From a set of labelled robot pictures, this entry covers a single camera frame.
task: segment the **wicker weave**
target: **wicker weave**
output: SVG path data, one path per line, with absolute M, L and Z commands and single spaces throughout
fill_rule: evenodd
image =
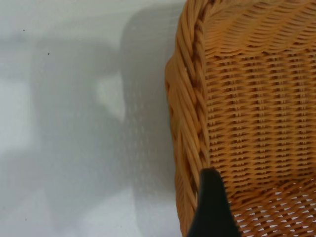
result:
M 205 167 L 243 236 L 316 236 L 315 0 L 188 0 L 166 89 L 183 236 Z

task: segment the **black object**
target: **black object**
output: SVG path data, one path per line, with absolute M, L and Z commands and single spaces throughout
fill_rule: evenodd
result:
M 215 169 L 204 169 L 200 174 L 198 207 L 188 237 L 241 237 L 223 180 Z

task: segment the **white surface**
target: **white surface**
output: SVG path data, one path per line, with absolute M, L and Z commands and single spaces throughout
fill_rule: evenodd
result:
M 180 236 L 164 66 L 183 2 L 0 0 L 1 237 Z

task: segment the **woven rattan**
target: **woven rattan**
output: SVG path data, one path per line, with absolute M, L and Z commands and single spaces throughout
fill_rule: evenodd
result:
M 316 236 L 315 0 L 188 0 L 166 89 L 183 236 L 206 167 L 243 236 Z

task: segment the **wicker basket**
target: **wicker basket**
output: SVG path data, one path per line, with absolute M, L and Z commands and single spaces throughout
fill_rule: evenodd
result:
M 166 89 L 183 236 L 206 167 L 243 236 L 316 236 L 315 0 L 188 0 Z

